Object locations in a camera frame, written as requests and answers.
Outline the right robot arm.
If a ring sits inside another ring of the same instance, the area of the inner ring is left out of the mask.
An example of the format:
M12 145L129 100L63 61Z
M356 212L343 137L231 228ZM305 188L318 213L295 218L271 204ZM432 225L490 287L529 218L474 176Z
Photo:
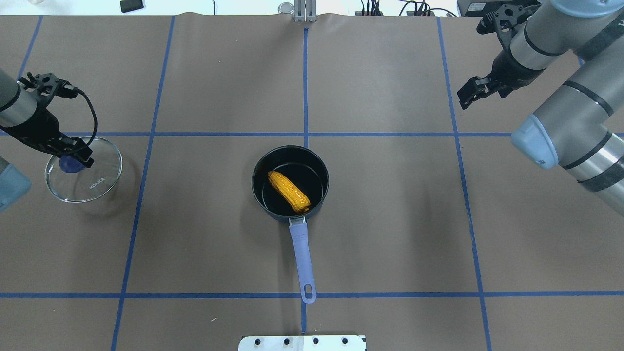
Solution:
M562 54L583 64L511 135L512 144L542 169L560 166L614 211L624 211L622 138L605 122L623 106L623 2L542 0L504 4L486 14L480 34L496 33L502 51L485 77L457 91L460 107L526 87Z

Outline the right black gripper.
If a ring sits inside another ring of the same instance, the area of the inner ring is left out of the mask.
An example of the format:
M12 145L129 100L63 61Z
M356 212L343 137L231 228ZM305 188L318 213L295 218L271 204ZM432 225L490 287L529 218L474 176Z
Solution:
M515 60L509 51L501 51L492 63L487 77L471 77L457 91L459 105L466 110L472 103L490 96L493 92L506 98L513 91L528 86L536 80L544 69L528 69Z

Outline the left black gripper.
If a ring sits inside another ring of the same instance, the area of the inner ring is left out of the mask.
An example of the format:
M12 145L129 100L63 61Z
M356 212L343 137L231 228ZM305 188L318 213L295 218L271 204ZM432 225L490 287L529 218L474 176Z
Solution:
M93 137L71 137L64 144L64 134L57 118L47 110L36 111L31 118L18 126L0 127L5 133L27 147L46 154L63 154L61 169L86 169L94 164L91 144Z

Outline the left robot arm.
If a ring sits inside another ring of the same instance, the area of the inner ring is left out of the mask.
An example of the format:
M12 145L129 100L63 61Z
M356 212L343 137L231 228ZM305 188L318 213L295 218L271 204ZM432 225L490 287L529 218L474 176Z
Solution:
M82 170L92 166L94 160L90 144L97 133L97 118L93 117L91 137L84 141L62 133L57 118L47 109L56 96L75 98L79 94L92 109L84 91L51 73L35 76L27 73L26 78L15 79L2 71L0 81L2 131L27 147L59 158L61 162L68 159L71 169Z

